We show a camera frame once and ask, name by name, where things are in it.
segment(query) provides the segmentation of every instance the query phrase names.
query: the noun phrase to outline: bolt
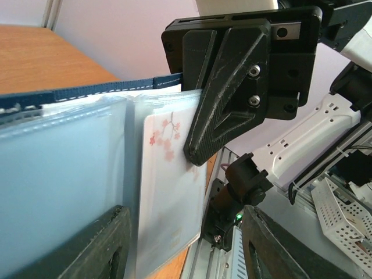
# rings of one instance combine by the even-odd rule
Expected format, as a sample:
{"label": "bolt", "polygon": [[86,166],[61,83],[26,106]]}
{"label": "bolt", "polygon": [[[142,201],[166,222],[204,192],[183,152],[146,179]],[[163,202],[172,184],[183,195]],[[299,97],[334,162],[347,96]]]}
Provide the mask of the bolt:
{"label": "bolt", "polygon": [[254,95],[248,99],[248,103],[251,106],[258,106],[260,104],[260,97],[257,95]]}
{"label": "bolt", "polygon": [[215,235],[213,238],[216,243],[219,243],[221,241],[221,235]]}
{"label": "bolt", "polygon": [[248,74],[251,76],[251,77],[256,77],[260,74],[260,71],[261,71],[261,68],[260,66],[258,65],[254,65],[252,66],[249,71],[248,71]]}

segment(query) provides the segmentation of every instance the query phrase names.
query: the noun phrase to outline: white card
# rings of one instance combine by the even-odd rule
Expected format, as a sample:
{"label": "white card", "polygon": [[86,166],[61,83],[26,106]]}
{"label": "white card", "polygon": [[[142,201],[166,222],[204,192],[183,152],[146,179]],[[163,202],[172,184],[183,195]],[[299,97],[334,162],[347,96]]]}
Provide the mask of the white card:
{"label": "white card", "polygon": [[200,235],[206,165],[194,166],[183,152],[195,109],[145,119],[137,278],[150,275]]}

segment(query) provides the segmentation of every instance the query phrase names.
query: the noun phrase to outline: screw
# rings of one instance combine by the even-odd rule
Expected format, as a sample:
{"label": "screw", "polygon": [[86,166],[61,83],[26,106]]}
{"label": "screw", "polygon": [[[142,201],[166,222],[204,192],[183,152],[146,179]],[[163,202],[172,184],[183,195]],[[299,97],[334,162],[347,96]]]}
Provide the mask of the screw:
{"label": "screw", "polygon": [[248,71],[248,74],[251,76],[251,77],[256,77],[260,74],[260,71],[261,71],[261,68],[260,66],[258,65],[254,65],[252,66],[249,71]]}
{"label": "screw", "polygon": [[216,243],[219,243],[221,241],[221,235],[215,235],[213,238]]}
{"label": "screw", "polygon": [[252,97],[250,97],[248,99],[248,103],[251,105],[251,106],[258,106],[260,104],[260,97],[257,96],[257,95],[253,95]]}

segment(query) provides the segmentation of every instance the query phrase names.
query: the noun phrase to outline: wooden tabletop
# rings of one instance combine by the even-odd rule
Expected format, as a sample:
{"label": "wooden tabletop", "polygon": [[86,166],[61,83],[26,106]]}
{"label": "wooden tabletop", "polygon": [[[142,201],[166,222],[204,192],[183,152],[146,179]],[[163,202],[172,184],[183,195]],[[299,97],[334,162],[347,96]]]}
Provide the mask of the wooden tabletop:
{"label": "wooden tabletop", "polygon": [[[46,28],[0,26],[0,94],[119,80]],[[212,172],[214,160],[208,163]],[[152,279],[178,279],[187,250]]]}

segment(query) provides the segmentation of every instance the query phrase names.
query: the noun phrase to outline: blue fabric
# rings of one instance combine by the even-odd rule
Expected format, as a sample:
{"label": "blue fabric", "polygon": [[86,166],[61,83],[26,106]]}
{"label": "blue fabric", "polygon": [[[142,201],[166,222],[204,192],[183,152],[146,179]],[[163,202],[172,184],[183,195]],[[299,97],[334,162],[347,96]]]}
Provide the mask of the blue fabric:
{"label": "blue fabric", "polygon": [[113,83],[93,84],[55,90],[0,95],[0,109],[9,110],[18,108],[17,112],[20,112],[30,109],[39,109],[41,105],[47,103],[63,102],[92,94],[112,91],[161,89],[179,84],[181,78],[182,74],[171,74],[169,76],[154,77],[145,80],[117,81]]}

